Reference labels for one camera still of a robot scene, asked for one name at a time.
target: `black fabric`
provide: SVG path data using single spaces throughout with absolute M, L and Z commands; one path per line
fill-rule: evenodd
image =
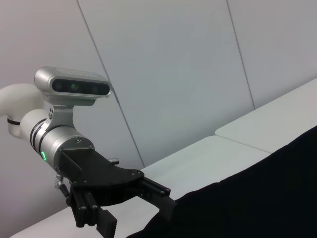
M 129 238 L 317 237 L 317 127 L 177 203 Z

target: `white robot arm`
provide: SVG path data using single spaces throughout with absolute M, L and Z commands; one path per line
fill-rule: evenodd
M 37 110 L 40 118 L 47 116 L 43 106 L 43 94 L 32 84 L 13 84 L 0 89 L 0 117 L 7 116 L 8 131 L 14 137 L 25 139 L 20 123 L 28 112 Z
M 144 177 L 134 169 L 123 169 L 108 161 L 73 123 L 73 107 L 91 106 L 97 98 L 112 93 L 102 76 L 82 71 L 43 67 L 35 86 L 16 84 L 0 90 L 0 116 L 7 115 L 9 133 L 26 140 L 57 173 L 69 179 L 70 191 L 55 183 L 72 208 L 77 227 L 94 226 L 105 238 L 113 238 L 116 218 L 101 206 L 122 203 L 135 196 L 155 205 L 171 220 L 176 206 L 170 189 Z M 43 109 L 44 100 L 51 104 Z

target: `white surface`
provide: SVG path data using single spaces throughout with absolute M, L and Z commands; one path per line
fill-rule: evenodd
M 270 153 L 317 125 L 317 79 L 218 129 L 216 135 Z
M 145 165 L 253 110 L 225 0 L 79 0 Z
M 256 108 L 317 77 L 316 0 L 228 0 Z
M 171 197 L 178 199 L 186 193 L 203 188 L 234 175 L 269 153 L 256 150 L 218 136 L 207 137 L 143 169 L 145 175 L 171 188 Z M 142 230 L 158 209 L 140 198 L 108 207 L 118 219 L 115 238 L 125 238 Z M 100 238 L 96 227 L 75 226 L 73 214 L 67 208 L 12 238 Z
M 43 66 L 96 72 L 106 76 L 75 0 L 0 1 L 0 88 L 33 84 Z M 120 165 L 142 164 L 116 99 L 75 107 L 76 128 L 102 155 Z M 7 132 L 0 118 L 0 237 L 7 238 L 65 208 L 54 189 L 54 171 L 31 148 Z

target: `white table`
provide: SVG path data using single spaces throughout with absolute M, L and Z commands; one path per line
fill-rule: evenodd
M 171 188 L 171 198 L 203 188 L 236 174 L 269 153 L 221 138 L 207 137 L 145 169 L 145 175 Z M 125 238 L 142 230 L 158 209 L 135 197 L 107 208 L 117 219 L 115 238 Z M 75 226 L 70 208 L 17 233 L 12 238 L 101 238 L 96 227 Z
M 215 134 L 273 153 L 317 125 L 317 79 L 223 126 Z

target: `wall seam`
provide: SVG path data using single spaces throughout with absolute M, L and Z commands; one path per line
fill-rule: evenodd
M 240 45 L 239 45 L 239 41 L 238 41 L 236 29 L 235 29 L 234 24 L 233 24 L 232 14 L 231 14 L 231 10 L 230 10 L 230 6 L 229 6 L 229 2 L 228 2 L 228 1 L 229 1 L 229 0 L 226 0 L 227 8 L 228 8 L 229 15 L 230 15 L 230 19 L 231 19 L 231 24 L 232 24 L 232 27 L 233 27 L 234 36 L 235 36 L 235 38 L 236 38 L 236 42 L 237 42 L 237 46 L 238 46 L 238 50 L 239 50 L 239 55 L 240 55 L 240 59 L 241 59 L 242 67 L 243 67 L 243 71 L 244 71 L 244 75 L 245 75 L 246 80 L 247 80 L 247 84 L 248 84 L 248 88 L 249 88 L 249 92 L 250 92 L 250 96 L 251 96 L 252 105 L 253 105 L 253 108 L 254 108 L 254 110 L 255 110 L 256 107 L 255 107 L 255 105 L 254 105 L 254 100 L 253 100 L 253 96 L 252 96 L 252 92 L 251 92 L 249 80 L 248 80 L 248 77 L 247 77 L 246 68 L 245 68 L 245 65 L 244 65 L 244 62 L 243 62 L 242 53 L 241 53 L 241 49 L 240 49 Z
M 102 60 L 102 58 L 101 58 L 101 56 L 100 56 L 100 54 L 99 54 L 97 45 L 96 45 L 95 40 L 94 40 L 94 38 L 93 38 L 93 35 L 92 35 L 92 33 L 91 33 L 90 29 L 89 29 L 88 23 L 87 23 L 87 21 L 86 21 L 86 18 L 85 18 L 85 16 L 84 16 L 84 13 L 83 13 L 83 10 L 81 9 L 81 6 L 80 6 L 80 4 L 79 4 L 79 1 L 76 0 L 76 2 L 77 2 L 77 4 L 78 4 L 79 10 L 80 10 L 80 12 L 81 12 L 81 15 L 82 15 L 82 17 L 83 17 L 83 19 L 84 19 L 84 22 L 85 22 L 85 25 L 86 25 L 86 27 L 87 27 L 88 33 L 89 33 L 89 35 L 90 35 L 90 38 L 91 38 L 91 40 L 93 41 L 95 50 L 96 50 L 96 52 L 97 52 L 97 54 L 98 54 L 98 57 L 99 57 L 99 60 L 101 61 L 102 66 L 103 66 L 103 68 L 104 68 L 104 71 L 105 71 L 105 73 L 106 73 L 106 76 L 107 76 L 109 82 L 111 83 L 110 77 L 109 77 L 109 75 L 108 75 L 108 73 L 107 73 L 105 64 L 104 64 L 104 62 L 103 62 L 103 60 Z M 144 164 L 144 161 L 143 161 L 143 159 L 142 159 L 142 157 L 141 157 L 139 148 L 138 148 L 138 146 L 137 146 L 137 144 L 136 144 L 136 142 L 135 142 L 135 140 L 134 140 L 134 137 L 133 137 L 133 135 L 132 135 L 132 131 L 131 131 L 130 126 L 129 126 L 129 124 L 128 124 L 128 121 L 127 121 L 127 119 L 126 119 L 126 117 L 125 117 L 125 115 L 124 115 L 124 113 L 123 113 L 122 107 L 121 107 L 121 105 L 120 105 L 119 99 L 118 99 L 118 97 L 117 97 L 117 94 L 116 94 L 114 88 L 113 88 L 113 94 L 114 94 L 115 99 L 116 99 L 116 101 L 117 101 L 117 103 L 118 103 L 118 106 L 119 106 L 120 111 L 121 111 L 121 114 L 122 114 L 122 116 L 123 116 L 123 118 L 124 118 L 125 124 L 126 124 L 128 130 L 129 130 L 129 133 L 130 133 L 130 136 L 131 136 L 131 138 L 132 138 L 132 140 L 133 140 L 134 146 L 135 146 L 135 148 L 136 148 L 136 150 L 137 150 L 137 152 L 138 152 L 138 154 L 139 154 L 139 157 L 140 157 L 142 166 L 145 168 L 145 164 Z

